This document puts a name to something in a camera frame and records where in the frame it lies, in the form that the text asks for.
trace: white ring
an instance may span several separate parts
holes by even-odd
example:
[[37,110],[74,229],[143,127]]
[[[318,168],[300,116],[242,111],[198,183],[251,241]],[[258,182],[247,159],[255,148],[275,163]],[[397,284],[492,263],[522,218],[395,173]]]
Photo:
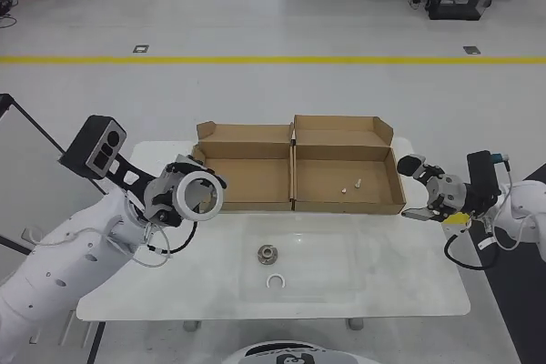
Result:
[[[197,212],[192,211],[192,209],[186,204],[186,188],[192,181],[197,179],[206,179],[217,191],[217,203],[206,214],[198,214]],[[188,173],[180,180],[176,190],[175,202],[174,207],[176,208],[178,214],[180,214],[183,218],[192,221],[206,221],[215,217],[220,211],[223,202],[225,202],[225,193],[216,177],[208,172],[195,171]]]
[[283,276],[281,276],[279,273],[273,273],[272,275],[270,275],[269,277],[267,277],[267,288],[271,288],[271,286],[270,286],[271,279],[273,279],[273,278],[275,278],[275,277],[281,279],[281,287],[282,287],[282,288],[285,288],[285,279],[284,279]]

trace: table leg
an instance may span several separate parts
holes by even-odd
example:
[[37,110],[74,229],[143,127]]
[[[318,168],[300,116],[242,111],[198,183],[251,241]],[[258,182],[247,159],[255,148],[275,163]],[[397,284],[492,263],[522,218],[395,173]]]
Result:
[[200,322],[202,321],[184,321],[184,325],[182,325],[182,327],[184,328],[185,332],[195,332],[200,328]]
[[364,329],[363,318],[346,318],[346,326],[353,331],[360,331]]

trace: metal bearing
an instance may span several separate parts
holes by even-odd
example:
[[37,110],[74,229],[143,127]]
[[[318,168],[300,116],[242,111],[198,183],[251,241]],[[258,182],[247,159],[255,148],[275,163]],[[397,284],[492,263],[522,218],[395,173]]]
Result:
[[257,258],[259,263],[270,266],[277,261],[277,248],[273,247],[272,245],[266,244],[258,249]]

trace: white table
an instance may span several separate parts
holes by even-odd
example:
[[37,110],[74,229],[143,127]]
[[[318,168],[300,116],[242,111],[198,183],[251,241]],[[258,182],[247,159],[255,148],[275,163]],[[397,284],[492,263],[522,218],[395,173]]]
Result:
[[[158,176],[193,144],[142,142],[131,161]],[[412,153],[407,139],[392,145],[397,156]],[[423,207],[425,188],[408,177],[402,183],[407,207]],[[168,228],[171,245],[184,242],[190,227]],[[273,266],[258,263],[260,239],[278,244]],[[220,214],[199,223],[194,240],[164,267],[129,262],[83,297],[76,314],[87,321],[465,315],[470,302],[443,255],[445,240],[440,224],[401,216]],[[159,234],[153,244],[165,245]],[[160,259],[144,248],[136,257]],[[267,290],[275,269],[287,287]]]

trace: yellow floor line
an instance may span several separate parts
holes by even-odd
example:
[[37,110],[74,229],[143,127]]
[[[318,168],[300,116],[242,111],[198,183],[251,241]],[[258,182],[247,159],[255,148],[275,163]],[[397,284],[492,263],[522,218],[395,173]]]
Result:
[[546,65],[546,56],[0,56],[2,64]]

